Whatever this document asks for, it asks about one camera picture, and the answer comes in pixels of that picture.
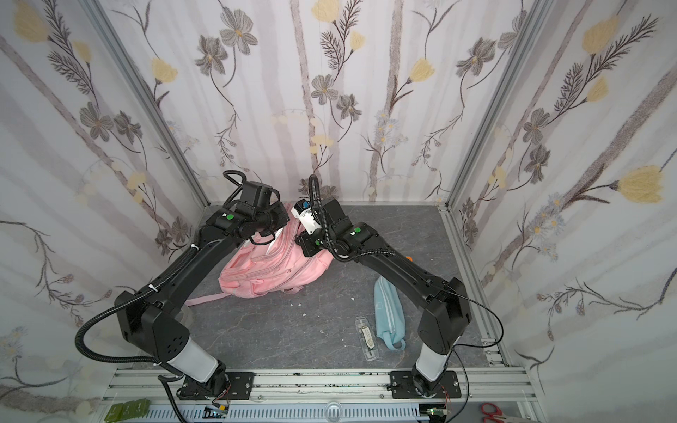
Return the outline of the pink school backpack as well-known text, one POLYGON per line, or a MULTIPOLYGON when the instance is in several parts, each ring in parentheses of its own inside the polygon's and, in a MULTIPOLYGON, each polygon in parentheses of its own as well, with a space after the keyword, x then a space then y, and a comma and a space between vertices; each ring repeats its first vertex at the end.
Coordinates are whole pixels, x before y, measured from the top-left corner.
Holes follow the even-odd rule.
POLYGON ((296 294, 320 278, 333 262, 333 256, 320 250, 313 257, 305 257, 295 242, 296 236, 306 233, 305 227, 291 203, 286 203, 285 208, 290 220, 276 232, 272 243, 244 243, 220 273, 220 292, 189 299, 185 305, 197 306, 227 296, 253 299, 272 292, 296 294))

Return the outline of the light blue pencil case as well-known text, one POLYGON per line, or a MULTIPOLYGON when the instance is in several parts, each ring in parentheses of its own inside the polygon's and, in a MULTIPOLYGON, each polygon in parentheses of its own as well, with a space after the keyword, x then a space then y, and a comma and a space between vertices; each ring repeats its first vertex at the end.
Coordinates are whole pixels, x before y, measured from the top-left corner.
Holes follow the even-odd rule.
POLYGON ((390 351, 405 350, 405 313, 398 290, 383 276, 374 285, 374 306, 377 337, 390 351))

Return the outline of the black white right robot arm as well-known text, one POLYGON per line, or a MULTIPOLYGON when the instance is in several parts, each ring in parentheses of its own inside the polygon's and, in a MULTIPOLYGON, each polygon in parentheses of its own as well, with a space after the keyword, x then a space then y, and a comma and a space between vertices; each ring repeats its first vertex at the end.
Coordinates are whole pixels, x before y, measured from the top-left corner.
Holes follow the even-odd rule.
POLYGON ((309 199, 294 209, 305 231, 295 238, 305 257, 325 250, 338 262, 364 265, 392 283, 422 310, 418 335, 421 353, 412 369, 414 391, 431 398, 442 385, 444 372, 459 340, 472 322, 471 306, 493 310, 467 296, 458 278, 444 280, 425 271, 390 246, 370 225, 354 224, 338 200, 322 199, 319 179, 308 179, 309 199))

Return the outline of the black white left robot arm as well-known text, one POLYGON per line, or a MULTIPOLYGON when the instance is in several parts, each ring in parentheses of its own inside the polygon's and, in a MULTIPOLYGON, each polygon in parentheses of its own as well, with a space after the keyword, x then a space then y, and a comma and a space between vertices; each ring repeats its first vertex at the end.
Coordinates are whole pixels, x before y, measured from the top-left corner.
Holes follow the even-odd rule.
POLYGON ((242 171, 227 170, 223 175, 236 191, 199 227, 187 250, 155 280, 134 294, 119 294, 112 308, 79 328, 74 344, 83 356, 104 363, 152 363, 184 378, 198 397, 220 398, 228 390, 225 365, 208 354, 176 317, 224 257, 256 235, 272 240, 289 216, 272 186, 250 181, 242 171), (141 356, 109 356, 86 345, 86 333, 109 317, 116 317, 123 339, 140 349, 141 356))

